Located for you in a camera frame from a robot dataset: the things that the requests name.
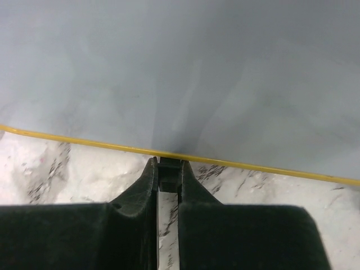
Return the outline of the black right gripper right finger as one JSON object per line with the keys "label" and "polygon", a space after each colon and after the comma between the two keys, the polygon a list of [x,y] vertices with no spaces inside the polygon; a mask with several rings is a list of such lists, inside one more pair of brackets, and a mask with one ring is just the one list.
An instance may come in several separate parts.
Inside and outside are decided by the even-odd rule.
{"label": "black right gripper right finger", "polygon": [[316,223],[292,205],[222,204],[182,163],[181,269],[330,269]]}

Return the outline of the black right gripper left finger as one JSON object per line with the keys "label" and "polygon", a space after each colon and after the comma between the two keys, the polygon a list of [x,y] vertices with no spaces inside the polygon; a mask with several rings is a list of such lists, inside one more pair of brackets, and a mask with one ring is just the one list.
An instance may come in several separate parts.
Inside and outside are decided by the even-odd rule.
{"label": "black right gripper left finger", "polygon": [[110,202],[1,207],[2,269],[157,269],[158,162]]}

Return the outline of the yellow framed whiteboard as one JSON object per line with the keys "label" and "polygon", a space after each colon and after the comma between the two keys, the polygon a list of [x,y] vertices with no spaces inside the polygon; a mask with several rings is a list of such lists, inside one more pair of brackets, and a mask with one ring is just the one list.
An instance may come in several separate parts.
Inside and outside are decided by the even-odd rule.
{"label": "yellow framed whiteboard", "polygon": [[359,2],[2,1],[1,128],[359,179]]}

